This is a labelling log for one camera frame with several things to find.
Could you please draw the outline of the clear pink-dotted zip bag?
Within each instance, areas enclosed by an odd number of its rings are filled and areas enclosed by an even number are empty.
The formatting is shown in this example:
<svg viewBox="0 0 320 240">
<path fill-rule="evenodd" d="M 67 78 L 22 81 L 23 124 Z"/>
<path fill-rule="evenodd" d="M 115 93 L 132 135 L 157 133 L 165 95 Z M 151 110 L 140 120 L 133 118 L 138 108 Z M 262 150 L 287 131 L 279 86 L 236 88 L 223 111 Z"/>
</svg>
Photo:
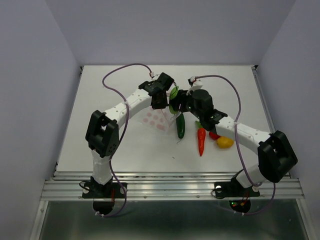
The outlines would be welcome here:
<svg viewBox="0 0 320 240">
<path fill-rule="evenodd" d="M 168 107 L 153 109 L 150 106 L 138 113 L 138 120 L 143 126 L 162 133 L 169 132 L 177 117 L 178 114 L 172 114 Z"/>
</svg>

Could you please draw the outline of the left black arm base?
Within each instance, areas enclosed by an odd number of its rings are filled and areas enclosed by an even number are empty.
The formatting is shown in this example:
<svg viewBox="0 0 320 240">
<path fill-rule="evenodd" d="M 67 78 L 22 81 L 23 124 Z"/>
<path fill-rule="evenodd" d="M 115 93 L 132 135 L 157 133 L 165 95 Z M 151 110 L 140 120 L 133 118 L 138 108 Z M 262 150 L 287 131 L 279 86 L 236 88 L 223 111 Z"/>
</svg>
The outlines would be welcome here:
<svg viewBox="0 0 320 240">
<path fill-rule="evenodd" d="M 82 198 L 92 200 L 92 208 L 96 216 L 111 218 L 119 215 L 127 203 L 127 183 L 109 180 L 105 185 L 99 184 L 91 176 L 79 184 Z"/>
</svg>

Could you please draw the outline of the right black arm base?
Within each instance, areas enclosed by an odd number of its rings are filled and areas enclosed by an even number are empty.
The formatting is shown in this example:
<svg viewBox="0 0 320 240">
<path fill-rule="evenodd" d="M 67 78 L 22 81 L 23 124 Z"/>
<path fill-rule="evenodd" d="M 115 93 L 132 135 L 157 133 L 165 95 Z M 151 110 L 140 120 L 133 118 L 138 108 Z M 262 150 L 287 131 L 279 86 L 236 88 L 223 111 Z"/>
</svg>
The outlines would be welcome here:
<svg viewBox="0 0 320 240">
<path fill-rule="evenodd" d="M 236 177 L 242 172 L 243 170 L 237 172 L 230 181 L 215 182 L 210 194 L 218 200 L 231 198 L 229 200 L 231 210 L 236 214 L 249 216 L 253 215 L 249 213 L 252 205 L 250 198 L 259 197 L 260 191 L 258 187 L 252 185 L 243 187 L 237 181 Z"/>
</svg>

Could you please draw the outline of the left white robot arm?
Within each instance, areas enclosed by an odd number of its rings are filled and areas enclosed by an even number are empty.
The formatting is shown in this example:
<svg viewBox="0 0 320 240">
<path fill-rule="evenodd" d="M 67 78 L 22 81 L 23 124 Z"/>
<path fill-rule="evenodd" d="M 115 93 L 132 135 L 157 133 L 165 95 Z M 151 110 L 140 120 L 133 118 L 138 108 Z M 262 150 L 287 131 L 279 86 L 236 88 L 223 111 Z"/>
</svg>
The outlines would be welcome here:
<svg viewBox="0 0 320 240">
<path fill-rule="evenodd" d="M 127 129 L 129 119 L 140 111 L 152 107 L 164 109 L 168 104 L 167 91 L 174 79 L 165 73 L 155 76 L 152 81 L 145 81 L 123 102 L 101 112 L 92 113 L 85 140 L 91 149 L 93 158 L 92 178 L 96 182 L 94 191 L 100 197 L 106 197 L 111 193 L 112 171 L 110 160 L 117 151 L 123 138 L 120 128 Z"/>
</svg>

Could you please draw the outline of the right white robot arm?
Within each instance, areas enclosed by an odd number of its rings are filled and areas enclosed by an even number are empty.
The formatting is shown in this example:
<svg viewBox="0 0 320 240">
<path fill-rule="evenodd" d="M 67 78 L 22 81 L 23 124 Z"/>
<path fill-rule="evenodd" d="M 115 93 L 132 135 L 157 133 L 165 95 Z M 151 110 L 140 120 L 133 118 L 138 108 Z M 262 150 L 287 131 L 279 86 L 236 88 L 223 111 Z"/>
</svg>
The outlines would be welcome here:
<svg viewBox="0 0 320 240">
<path fill-rule="evenodd" d="M 278 183 L 298 162 L 283 132 L 269 133 L 237 122 L 215 109 L 211 95 L 204 89 L 172 90 L 169 105 L 176 112 L 193 114 L 206 131 L 230 138 L 257 155 L 257 163 L 243 168 L 230 182 L 231 192 L 235 195 L 242 195 L 252 185 L 266 180 Z"/>
</svg>

